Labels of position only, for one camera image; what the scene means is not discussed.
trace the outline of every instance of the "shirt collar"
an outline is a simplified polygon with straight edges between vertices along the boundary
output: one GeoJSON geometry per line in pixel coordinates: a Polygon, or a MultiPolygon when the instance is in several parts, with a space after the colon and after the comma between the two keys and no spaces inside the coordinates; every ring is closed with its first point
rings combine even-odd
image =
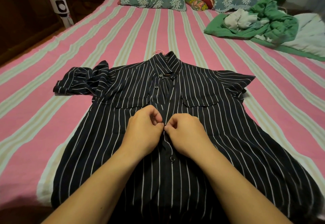
{"type": "Polygon", "coordinates": [[[179,60],[172,51],[168,52],[166,55],[162,53],[156,54],[149,59],[149,62],[158,75],[179,73],[182,69],[181,60],[179,60]]]}

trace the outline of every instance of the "shirt pocket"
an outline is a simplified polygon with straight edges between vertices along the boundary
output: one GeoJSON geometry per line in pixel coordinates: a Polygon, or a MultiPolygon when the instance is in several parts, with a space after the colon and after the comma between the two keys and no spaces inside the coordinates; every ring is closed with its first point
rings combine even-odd
{"type": "Polygon", "coordinates": [[[114,110],[113,133],[125,133],[127,123],[131,116],[147,106],[150,97],[140,98],[115,98],[112,103],[114,110]]]}
{"type": "Polygon", "coordinates": [[[220,122],[220,118],[217,118],[220,117],[220,114],[217,113],[219,108],[216,107],[218,102],[219,100],[215,94],[191,97],[183,99],[185,109],[182,109],[182,111],[184,113],[189,113],[192,116],[196,116],[202,123],[208,135],[218,136],[218,125],[220,122]]]}

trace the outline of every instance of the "forearm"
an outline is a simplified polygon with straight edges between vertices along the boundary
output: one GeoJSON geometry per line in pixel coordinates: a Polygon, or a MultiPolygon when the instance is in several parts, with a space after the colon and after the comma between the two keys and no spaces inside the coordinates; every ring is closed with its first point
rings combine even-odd
{"type": "Polygon", "coordinates": [[[107,223],[139,160],[118,149],[43,223],[107,223]]]}
{"type": "Polygon", "coordinates": [[[196,151],[192,159],[207,176],[231,223],[291,223],[212,144],[196,151]]]}

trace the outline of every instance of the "person's left hand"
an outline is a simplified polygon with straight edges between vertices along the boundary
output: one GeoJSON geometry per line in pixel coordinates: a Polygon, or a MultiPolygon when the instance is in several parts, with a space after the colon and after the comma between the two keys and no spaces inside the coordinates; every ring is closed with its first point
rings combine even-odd
{"type": "Polygon", "coordinates": [[[161,114],[152,105],[138,110],[129,119],[120,148],[141,160],[157,146],[164,129],[162,121],[161,114]]]}

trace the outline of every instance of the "bedsheet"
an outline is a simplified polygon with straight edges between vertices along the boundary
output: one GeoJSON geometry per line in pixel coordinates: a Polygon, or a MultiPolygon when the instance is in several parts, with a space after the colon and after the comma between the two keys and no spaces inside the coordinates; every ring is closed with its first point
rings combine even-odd
{"type": "Polygon", "coordinates": [[[325,194],[325,63],[203,30],[215,11],[141,9],[106,0],[91,15],[0,68],[0,208],[50,206],[65,146],[91,96],[55,96],[74,66],[133,64],[156,50],[213,70],[255,75],[244,106],[325,194]]]}

